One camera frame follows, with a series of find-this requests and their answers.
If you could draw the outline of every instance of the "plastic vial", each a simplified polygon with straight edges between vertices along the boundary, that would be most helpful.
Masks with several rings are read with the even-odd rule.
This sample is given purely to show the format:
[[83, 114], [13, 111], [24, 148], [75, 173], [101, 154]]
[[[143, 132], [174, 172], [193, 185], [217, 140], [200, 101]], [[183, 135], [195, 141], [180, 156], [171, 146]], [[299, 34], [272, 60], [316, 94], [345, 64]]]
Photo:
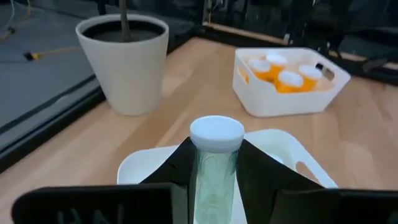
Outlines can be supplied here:
[[198, 224], [229, 224], [243, 125], [225, 116], [205, 116], [191, 124], [190, 132], [198, 149], [195, 220]]
[[304, 79], [301, 75], [284, 70], [278, 76], [276, 89], [279, 93], [295, 93], [302, 89], [303, 84]]
[[269, 70], [271, 69], [271, 64], [269, 62], [266, 60], [251, 59], [249, 61], [249, 66], [258, 79], [267, 82], [269, 81], [268, 75]]
[[298, 68], [298, 72], [304, 78], [303, 91], [313, 90], [322, 78], [322, 72], [315, 66], [301, 65]]
[[269, 78], [272, 83], [275, 83], [278, 79], [278, 75], [283, 71], [288, 63], [287, 59], [279, 54], [268, 54], [267, 61], [271, 63], [271, 70], [269, 71]]

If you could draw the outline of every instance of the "wooden table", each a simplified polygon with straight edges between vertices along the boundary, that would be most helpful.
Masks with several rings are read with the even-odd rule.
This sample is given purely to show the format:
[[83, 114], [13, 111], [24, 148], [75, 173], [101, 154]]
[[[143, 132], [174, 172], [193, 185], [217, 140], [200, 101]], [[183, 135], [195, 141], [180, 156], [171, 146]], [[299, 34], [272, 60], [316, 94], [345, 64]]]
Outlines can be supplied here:
[[[151, 113], [120, 116], [107, 102], [0, 174], [0, 223], [24, 192], [54, 185], [115, 184], [121, 161], [140, 149], [178, 144], [208, 114], [240, 120], [246, 131], [294, 135], [340, 187], [398, 189], [398, 89], [353, 77], [323, 113], [248, 115], [232, 90], [234, 47], [192, 39], [167, 57], [163, 99]], [[300, 172], [310, 174], [301, 167]]]

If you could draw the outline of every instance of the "cable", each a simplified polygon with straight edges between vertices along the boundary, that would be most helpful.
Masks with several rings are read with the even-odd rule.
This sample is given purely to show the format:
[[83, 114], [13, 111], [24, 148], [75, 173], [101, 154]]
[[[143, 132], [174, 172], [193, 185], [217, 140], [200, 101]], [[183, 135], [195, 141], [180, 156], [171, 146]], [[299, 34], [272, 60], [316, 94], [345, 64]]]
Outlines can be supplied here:
[[13, 33], [15, 33], [16, 27], [21, 25], [23, 22], [28, 20], [28, 18], [30, 17], [32, 7], [30, 5], [30, 0], [26, 0], [26, 1], [27, 1], [27, 13], [26, 13], [26, 15], [24, 17], [20, 18], [15, 23], [15, 25], [8, 27], [8, 31], [2, 37], [0, 37], [0, 41], [7, 40]]
[[12, 8], [12, 9], [11, 9], [11, 16], [10, 16], [10, 18], [8, 19], [6, 25], [4, 25], [3, 28], [1, 28], [0, 32], [4, 32], [5, 30], [7, 30], [7, 29], [10, 27], [12, 20], [14, 20], [14, 16], [15, 16], [15, 4], [14, 4], [14, 0], [10, 0], [10, 2], [11, 2], [11, 8]]
[[76, 51], [76, 50], [81, 50], [81, 47], [68, 47], [68, 48], [62, 48], [62, 49], [49, 50], [46, 52], [33, 52], [33, 53], [26, 52], [24, 54], [24, 57], [28, 61], [40, 60], [44, 55], [71, 52], [71, 51]]

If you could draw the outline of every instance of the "white tray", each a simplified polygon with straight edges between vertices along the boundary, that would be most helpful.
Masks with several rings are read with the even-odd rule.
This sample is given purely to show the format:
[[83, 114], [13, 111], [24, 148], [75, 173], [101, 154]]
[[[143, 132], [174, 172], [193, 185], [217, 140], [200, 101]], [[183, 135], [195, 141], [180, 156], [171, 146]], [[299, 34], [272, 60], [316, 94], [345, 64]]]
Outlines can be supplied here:
[[[294, 171], [296, 171], [296, 163], [303, 162], [322, 186], [337, 188], [335, 182], [321, 168], [318, 162], [289, 133], [276, 129], [267, 129], [246, 133], [244, 138]], [[156, 171], [177, 148], [178, 146], [160, 147], [130, 154], [119, 166], [117, 183], [141, 183]], [[236, 179], [235, 189], [231, 224], [246, 224], [246, 216]]]
[[[249, 69], [250, 58], [264, 58], [269, 53], [285, 56], [287, 69], [297, 71], [299, 65], [323, 65], [322, 72], [334, 74], [332, 80], [323, 77], [316, 89], [303, 93], [281, 94], [271, 83], [259, 80]], [[351, 76], [318, 52], [302, 48], [238, 49], [235, 51], [233, 89], [246, 111], [257, 117], [323, 111], [347, 84]]]

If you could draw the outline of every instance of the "white bottle cap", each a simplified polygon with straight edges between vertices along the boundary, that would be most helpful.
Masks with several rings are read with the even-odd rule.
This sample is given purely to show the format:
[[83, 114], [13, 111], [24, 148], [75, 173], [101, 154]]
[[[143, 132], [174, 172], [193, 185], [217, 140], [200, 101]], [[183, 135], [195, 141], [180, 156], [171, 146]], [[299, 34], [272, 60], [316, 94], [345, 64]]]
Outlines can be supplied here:
[[266, 60], [250, 59], [249, 66], [257, 72], [269, 72], [271, 64]]
[[298, 72], [307, 78], [311, 78], [313, 80], [321, 79], [322, 72], [317, 69], [315, 66], [311, 65], [301, 65], [298, 68]]
[[269, 54], [267, 55], [267, 61], [274, 65], [286, 65], [287, 59], [279, 54]]
[[304, 79], [301, 75], [286, 70], [279, 73], [278, 79], [283, 84], [294, 87], [301, 87], [304, 84]]
[[225, 116], [204, 116], [194, 120], [190, 127], [191, 141], [205, 152], [231, 153], [241, 147], [243, 125]]

